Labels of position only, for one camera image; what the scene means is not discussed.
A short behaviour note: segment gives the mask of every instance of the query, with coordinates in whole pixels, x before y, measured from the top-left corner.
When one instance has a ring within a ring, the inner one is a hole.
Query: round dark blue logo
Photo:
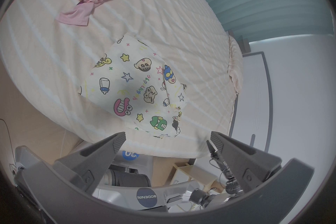
[[[135,160],[139,157],[139,154],[128,152],[128,151],[123,151],[123,157],[125,160]]]
[[[155,192],[150,188],[139,188],[136,193],[136,198],[139,203],[147,208],[152,208],[158,202]]]

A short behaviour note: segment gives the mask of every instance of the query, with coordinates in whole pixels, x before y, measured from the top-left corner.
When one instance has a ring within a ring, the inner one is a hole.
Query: green cartoon character
[[[150,124],[154,129],[163,131],[167,126],[167,121],[163,117],[153,116]]]

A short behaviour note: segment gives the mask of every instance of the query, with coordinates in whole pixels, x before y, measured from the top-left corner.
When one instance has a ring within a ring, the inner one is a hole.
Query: bed sheet
[[[126,132],[122,150],[199,158],[211,131],[229,133],[242,85],[242,55],[205,0],[109,0],[88,26],[55,20],[78,0],[15,0],[0,21],[0,53],[27,100],[87,142]],[[141,38],[188,86],[177,137],[155,138],[78,94],[87,73],[125,33]]]

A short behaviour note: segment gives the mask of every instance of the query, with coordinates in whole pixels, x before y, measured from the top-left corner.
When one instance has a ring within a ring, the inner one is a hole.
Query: white cartoon print garment
[[[82,83],[86,98],[155,137],[177,136],[187,104],[186,85],[155,51],[126,34]]]

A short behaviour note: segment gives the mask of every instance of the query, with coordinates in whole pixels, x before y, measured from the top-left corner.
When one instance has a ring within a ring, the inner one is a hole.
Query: mattress
[[[48,118],[95,143],[126,132],[122,150],[199,158],[211,131],[228,134],[242,85],[242,55],[205,0],[109,0],[88,26],[55,20],[78,0],[15,0],[0,21],[0,53],[27,100]],[[143,40],[187,85],[178,136],[156,138],[83,98],[85,76],[125,33]]]

